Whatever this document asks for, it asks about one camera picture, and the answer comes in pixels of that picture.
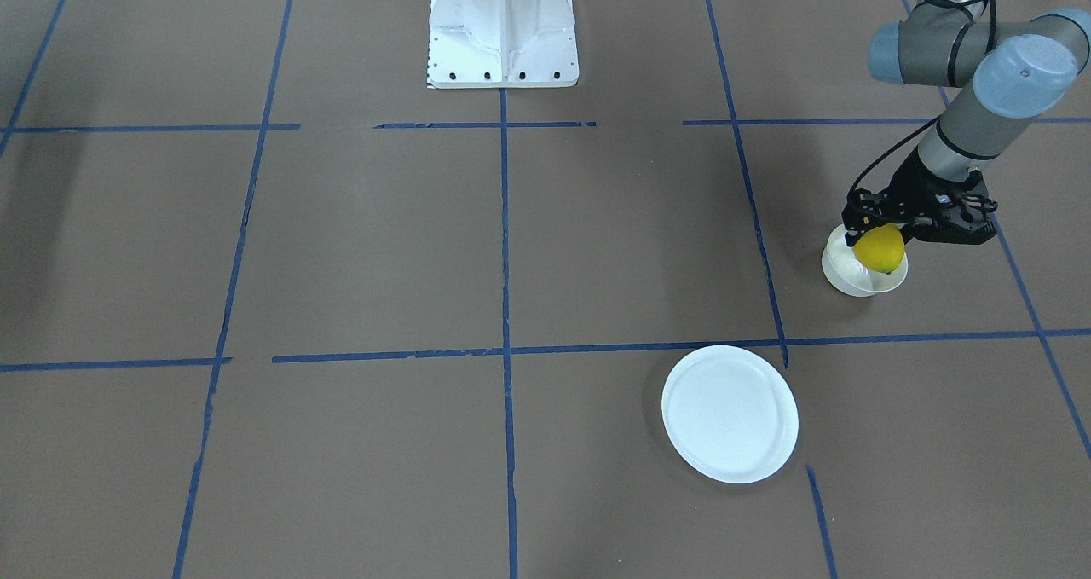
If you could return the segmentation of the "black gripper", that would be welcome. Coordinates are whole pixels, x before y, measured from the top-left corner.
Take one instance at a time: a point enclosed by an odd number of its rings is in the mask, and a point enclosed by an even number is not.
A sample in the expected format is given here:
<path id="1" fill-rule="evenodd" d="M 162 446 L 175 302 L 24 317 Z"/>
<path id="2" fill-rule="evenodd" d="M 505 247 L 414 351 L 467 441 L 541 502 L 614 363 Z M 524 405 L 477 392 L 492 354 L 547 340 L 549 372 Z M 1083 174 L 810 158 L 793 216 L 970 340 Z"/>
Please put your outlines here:
<path id="1" fill-rule="evenodd" d="M 932 174 L 913 152 L 882 191 L 853 183 L 842 212 L 846 245 L 854 248 L 870 229 L 886 224 L 899 226 L 904 245 L 915 240 L 981 245 L 997 234 L 993 218 L 997 207 L 982 171 L 970 170 L 963 180 L 947 180 Z"/>

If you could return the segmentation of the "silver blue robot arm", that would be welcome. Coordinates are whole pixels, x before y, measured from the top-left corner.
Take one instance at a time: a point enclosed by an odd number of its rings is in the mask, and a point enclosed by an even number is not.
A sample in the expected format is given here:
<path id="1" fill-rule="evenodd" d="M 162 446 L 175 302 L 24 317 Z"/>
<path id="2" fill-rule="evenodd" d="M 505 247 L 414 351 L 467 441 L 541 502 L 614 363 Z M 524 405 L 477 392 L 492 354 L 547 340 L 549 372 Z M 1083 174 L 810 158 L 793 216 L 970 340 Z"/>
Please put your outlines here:
<path id="1" fill-rule="evenodd" d="M 1088 69 L 1088 12 L 1060 9 L 1002 22 L 996 0 L 918 0 L 870 43 L 870 74 L 895 84 L 955 87 L 913 132 L 915 148 L 870 192 L 846 196 L 846 244 L 894 225 L 901 240 L 979 245 L 996 234 L 984 171 Z"/>

